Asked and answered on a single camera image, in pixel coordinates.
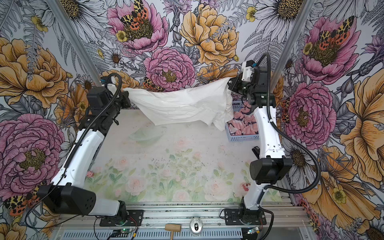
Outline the blue plastic laundry basket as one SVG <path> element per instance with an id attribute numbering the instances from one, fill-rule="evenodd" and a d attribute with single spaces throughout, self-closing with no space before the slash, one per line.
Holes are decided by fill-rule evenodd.
<path id="1" fill-rule="evenodd" d="M 247 102 L 233 101 L 233 119 L 227 122 L 226 133 L 230 142 L 259 140 L 258 125 Z"/>

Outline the white printed t-shirt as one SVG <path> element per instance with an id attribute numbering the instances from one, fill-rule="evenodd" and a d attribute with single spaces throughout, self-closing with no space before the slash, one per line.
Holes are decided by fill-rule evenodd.
<path id="1" fill-rule="evenodd" d="M 234 117 L 229 80 L 227 77 L 200 87 L 165 93 L 132 88 L 124 91 L 156 126 L 202 121 L 223 131 Z"/>

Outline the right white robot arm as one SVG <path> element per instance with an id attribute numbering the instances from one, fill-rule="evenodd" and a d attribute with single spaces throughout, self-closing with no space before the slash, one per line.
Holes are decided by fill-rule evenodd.
<path id="1" fill-rule="evenodd" d="M 261 67 L 254 61 L 242 64 L 239 76 L 228 82 L 232 92 L 247 98 L 259 132 L 259 147 L 253 148 L 257 160 L 250 164 L 253 182 L 240 204 L 240 217 L 251 218 L 262 213 L 260 204 L 268 190 L 275 187 L 290 170 L 292 160 L 285 156 L 276 122 L 276 101 L 270 90 L 271 68 Z"/>

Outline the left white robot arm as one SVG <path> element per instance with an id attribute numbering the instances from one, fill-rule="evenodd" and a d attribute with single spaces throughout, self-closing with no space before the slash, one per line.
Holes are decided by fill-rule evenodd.
<path id="1" fill-rule="evenodd" d="M 64 165 L 51 183 L 38 190 L 38 197 L 55 214 L 127 219 L 125 203 L 98 198 L 84 188 L 86 175 L 120 110 L 129 99 L 117 93 L 114 84 L 96 87 L 87 95 L 90 104 Z"/>

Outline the left green circuit board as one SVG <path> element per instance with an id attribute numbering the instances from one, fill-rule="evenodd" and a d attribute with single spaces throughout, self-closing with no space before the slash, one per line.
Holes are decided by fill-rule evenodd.
<path id="1" fill-rule="evenodd" d="M 136 235 L 136 229 L 119 229 L 114 230 L 110 235 L 110 238 L 134 238 Z"/>

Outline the green circuit board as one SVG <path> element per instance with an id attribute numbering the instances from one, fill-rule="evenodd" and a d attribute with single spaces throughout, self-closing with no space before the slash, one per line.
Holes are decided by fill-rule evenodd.
<path id="1" fill-rule="evenodd" d="M 259 228 L 259 227 L 254 227 L 254 228 L 252 228 L 252 229 L 249 229 L 249 230 L 247 231 L 247 234 L 248 234 L 248 235 L 258 235 L 260 232 L 261 232 L 261 228 Z"/>
<path id="2" fill-rule="evenodd" d="M 134 238 L 136 235 L 136 229 L 119 229 L 114 230 L 110 235 L 110 238 Z"/>

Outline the right green circuit board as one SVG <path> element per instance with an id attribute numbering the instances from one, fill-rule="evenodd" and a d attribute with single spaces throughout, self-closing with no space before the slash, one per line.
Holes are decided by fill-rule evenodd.
<path id="1" fill-rule="evenodd" d="M 249 230 L 247 231 L 247 234 L 248 234 L 248 235 L 258 235 L 260 232 L 261 232 L 261 228 L 259 228 L 259 227 L 254 227 L 254 228 L 252 228 L 252 229 L 249 229 Z"/>

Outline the wooden mallet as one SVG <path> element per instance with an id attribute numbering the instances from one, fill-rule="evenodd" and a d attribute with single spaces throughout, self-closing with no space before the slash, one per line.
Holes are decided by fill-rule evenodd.
<path id="1" fill-rule="evenodd" d="M 165 230 L 171 233 L 170 240 L 174 239 L 174 234 L 179 233 L 182 229 L 182 226 L 179 224 L 166 224 Z"/>

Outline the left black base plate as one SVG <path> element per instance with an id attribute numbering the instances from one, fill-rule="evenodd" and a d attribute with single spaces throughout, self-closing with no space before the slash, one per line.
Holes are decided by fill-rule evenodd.
<path id="1" fill-rule="evenodd" d="M 102 217 L 100 227 L 140 227 L 143 220 L 143 210 L 127 210 L 122 216 Z"/>

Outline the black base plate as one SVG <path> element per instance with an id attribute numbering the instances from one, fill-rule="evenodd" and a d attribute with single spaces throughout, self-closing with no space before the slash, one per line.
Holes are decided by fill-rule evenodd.
<path id="1" fill-rule="evenodd" d="M 227 226 L 261 226 L 266 225 L 265 214 L 261 210 L 224 209 L 221 214 Z"/>
<path id="2" fill-rule="evenodd" d="M 140 227 L 143 220 L 143 210 L 127 210 L 122 216 L 102 217 L 100 227 Z"/>

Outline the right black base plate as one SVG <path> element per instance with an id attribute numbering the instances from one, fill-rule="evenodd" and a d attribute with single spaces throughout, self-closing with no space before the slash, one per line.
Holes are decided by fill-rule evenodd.
<path id="1" fill-rule="evenodd" d="M 261 210 L 224 209 L 221 214 L 227 226 L 261 226 L 266 225 L 265 214 Z"/>

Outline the aluminium front rail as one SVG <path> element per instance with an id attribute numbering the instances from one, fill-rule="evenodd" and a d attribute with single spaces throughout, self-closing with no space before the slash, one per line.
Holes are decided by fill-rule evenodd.
<path id="1" fill-rule="evenodd" d="M 238 209 L 235 203 L 135 203 L 128 204 L 127 210 L 142 210 L 142 224 L 140 230 L 164 229 L 165 224 L 179 224 L 184 229 L 189 226 L 192 218 L 199 218 L 205 228 L 224 228 L 225 212 L 224 209 Z M 263 204 L 263 208 L 272 211 L 274 217 L 274 227 L 293 228 L 309 227 L 310 220 L 303 207 L 294 207 L 290 203 Z M 54 234 L 57 235 L 64 230 L 115 230 L 122 229 L 123 226 L 101 227 L 100 220 L 95 217 L 76 217 L 66 223 L 55 227 Z"/>

